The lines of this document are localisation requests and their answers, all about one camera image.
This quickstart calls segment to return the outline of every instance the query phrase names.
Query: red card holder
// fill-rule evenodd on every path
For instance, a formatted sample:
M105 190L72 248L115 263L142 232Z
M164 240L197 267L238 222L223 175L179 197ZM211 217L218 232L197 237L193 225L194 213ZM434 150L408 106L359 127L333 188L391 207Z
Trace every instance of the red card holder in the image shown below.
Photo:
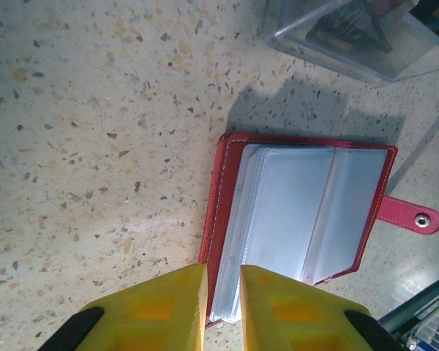
M366 246L376 219L412 230L422 235L434 234L439 230L439 213L436 210L384 195L391 168L394 164L395 156L397 155L397 147L395 146L316 137L224 134L218 141L205 226L203 229L203 240L198 260L199 263L205 263L208 267L209 299L206 311L207 316L210 315L211 305L213 303L213 294L220 269L222 249L228 228L242 152L247 144L333 146L338 148L383 149L387 151L386 160L359 243L354 264L346 271L333 275L332 278L352 273L359 269L364 247Z

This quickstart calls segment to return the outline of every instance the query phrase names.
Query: terrazzo surface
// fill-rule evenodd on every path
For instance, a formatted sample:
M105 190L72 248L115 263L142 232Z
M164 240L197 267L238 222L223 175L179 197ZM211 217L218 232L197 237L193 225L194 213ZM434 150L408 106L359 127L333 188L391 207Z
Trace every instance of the terrazzo surface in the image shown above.
M389 193L439 210L439 72L373 88L269 49L261 2L0 1L0 350L196 262L225 130L394 144ZM376 223L322 285L375 317L439 278L439 233ZM205 350L242 350L241 323Z

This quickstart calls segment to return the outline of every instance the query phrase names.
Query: card holder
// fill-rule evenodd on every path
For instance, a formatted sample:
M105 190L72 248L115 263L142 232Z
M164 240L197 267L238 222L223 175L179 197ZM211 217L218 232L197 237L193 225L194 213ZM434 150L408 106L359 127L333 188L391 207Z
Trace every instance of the card holder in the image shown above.
M322 194L314 196L318 199L318 211L313 219L312 232L309 234L309 230L304 230L306 225L309 227L306 221L312 222L306 216L306 220L301 219L296 225L303 228L299 235L295 231L286 236L289 230L284 230L283 237L270 236L267 232L276 232L277 228L289 225L282 218L298 219L299 207L291 211L295 217L286 211L294 207L299 199L304 199L290 196L296 191L283 189L283 179L299 179L286 178L286 171L289 171L289 159L286 157L323 151L330 152L331 161L324 177ZM223 135L218 142L199 258L200 263L208 265L207 323L211 325L220 319L230 322L238 319L239 285L235 281L241 264L268 266L277 273L282 270L294 279L315 284L358 269L379 213L383 214L380 219L417 233L429 235L438 231L437 211L383 195L396 153L394 146L344 140ZM279 168L281 159L286 160L282 162L285 165L283 169ZM325 171L320 169L318 173L320 175ZM312 207L311 202L303 211ZM427 227L413 224L414 216L418 218L421 212L431 218ZM234 231L242 234L230 234ZM275 245L275 255L270 252L272 244ZM299 259L296 258L297 252L300 252Z

